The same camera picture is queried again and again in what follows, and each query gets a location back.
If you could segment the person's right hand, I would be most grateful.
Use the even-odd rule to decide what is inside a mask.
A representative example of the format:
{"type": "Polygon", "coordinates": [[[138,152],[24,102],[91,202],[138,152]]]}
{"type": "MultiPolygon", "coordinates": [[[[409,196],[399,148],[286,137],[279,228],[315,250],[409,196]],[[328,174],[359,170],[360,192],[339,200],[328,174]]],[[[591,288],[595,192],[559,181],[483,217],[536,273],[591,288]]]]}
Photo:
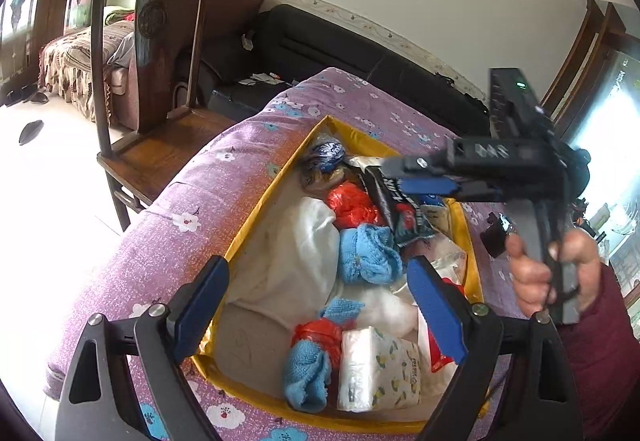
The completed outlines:
{"type": "MultiPolygon", "coordinates": [[[[526,317],[531,317],[556,298],[556,291],[551,288],[551,269],[529,258],[524,242],[516,234],[506,238],[506,253],[516,303],[526,317]]],[[[596,242],[585,231],[573,229],[565,234],[562,247],[552,243],[549,253],[553,259],[561,253],[563,262],[575,265],[579,285],[578,310],[586,311],[600,294],[601,262],[596,242]]]]}

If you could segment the maroon sleeved forearm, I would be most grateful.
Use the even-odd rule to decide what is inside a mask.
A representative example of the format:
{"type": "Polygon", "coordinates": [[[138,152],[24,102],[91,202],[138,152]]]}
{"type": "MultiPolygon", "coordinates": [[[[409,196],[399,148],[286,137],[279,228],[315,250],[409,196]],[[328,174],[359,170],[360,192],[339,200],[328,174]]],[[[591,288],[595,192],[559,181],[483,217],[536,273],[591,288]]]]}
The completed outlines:
{"type": "Polygon", "coordinates": [[[587,440],[639,435],[639,341],[611,268],[601,267],[600,291],[578,323],[559,328],[577,389],[587,440]]]}

